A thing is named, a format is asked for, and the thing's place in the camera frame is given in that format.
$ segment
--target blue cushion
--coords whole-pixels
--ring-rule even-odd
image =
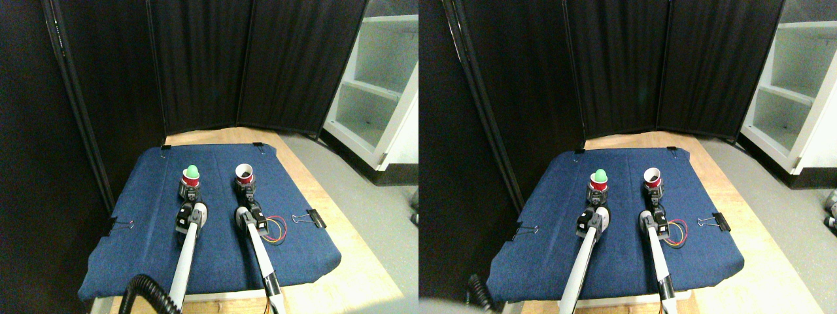
[[[187,293],[263,289],[252,244],[234,222],[238,207],[234,169],[240,163],[254,168],[255,197],[264,215],[279,215],[288,222],[281,246],[264,242],[279,283],[314,282],[337,267],[340,251],[326,230],[291,221],[292,214],[304,215],[311,206],[276,159],[275,148],[252,144],[156,147],[140,156],[112,214],[120,221],[133,220],[134,228],[114,230],[99,240],[90,254],[79,298],[121,296],[137,274],[148,274],[169,290],[183,238],[174,229],[182,202],[177,187],[182,170],[190,164],[200,171],[208,218],[195,246]],[[276,231],[271,225],[272,234]]]
[[[714,286],[744,267],[744,258],[729,232],[697,226],[697,219],[716,213],[709,195],[689,164],[689,152],[665,148],[621,148],[564,152],[537,184],[518,221],[538,225],[537,234],[506,242],[491,262],[487,282],[498,301],[560,300],[582,243],[575,222],[584,210],[590,173],[608,173],[610,225],[593,248],[580,299],[656,294],[654,263],[647,234],[639,228],[645,209],[643,173],[660,169],[665,185],[661,203],[668,219],[689,226],[686,245],[663,252],[677,291]],[[671,232],[679,239],[679,231]]]

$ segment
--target paper cup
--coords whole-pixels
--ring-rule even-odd
[[[645,186],[649,188],[659,187],[659,185],[663,183],[660,170],[657,168],[648,168],[648,170],[645,170],[643,179],[645,180]]]
[[[253,181],[253,167],[249,164],[242,163],[235,168],[235,179],[242,184],[247,184]]]
[[[190,186],[190,187],[197,187],[197,185],[198,185],[198,179],[201,177],[201,174],[199,173],[199,174],[198,174],[198,176],[197,176],[197,177],[195,177],[195,178],[190,178],[189,176],[187,176],[187,175],[186,175],[186,171],[187,171],[187,170],[188,170],[188,169],[183,169],[183,178],[182,178],[182,180],[186,183],[186,185],[188,185],[188,186]]]
[[[604,191],[605,188],[608,188],[608,180],[604,180],[604,182],[597,182],[596,173],[590,173],[590,186],[598,191]]]

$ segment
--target gray floor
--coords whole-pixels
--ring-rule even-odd
[[[716,138],[698,140],[762,221],[823,311],[837,313],[837,236],[823,224],[828,215],[824,202],[831,190],[791,190],[735,147]]]
[[[418,300],[419,229],[409,220],[414,213],[409,200],[418,187],[377,187],[325,144],[297,134],[280,136],[349,218],[401,292]]]

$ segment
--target green ball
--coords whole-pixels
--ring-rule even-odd
[[[195,165],[189,165],[186,168],[186,176],[190,178],[197,178],[198,177],[198,168]]]
[[[608,174],[604,172],[604,169],[596,170],[596,176],[594,177],[596,182],[606,182],[608,181]]]

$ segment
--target black cable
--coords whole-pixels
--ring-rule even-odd
[[[122,304],[119,305],[119,314],[131,313],[134,307],[136,296],[142,296],[151,304],[157,313],[179,314],[180,310],[174,305],[174,300],[154,281],[145,274],[135,275],[128,287],[125,289],[125,296],[122,297]]]
[[[468,288],[470,291],[474,293],[473,298],[476,299],[476,305],[483,308],[483,310],[492,310],[494,311],[494,302],[491,300],[491,295],[488,293],[488,290],[485,288],[485,284],[482,283],[480,277],[477,274],[473,274],[468,278]]]

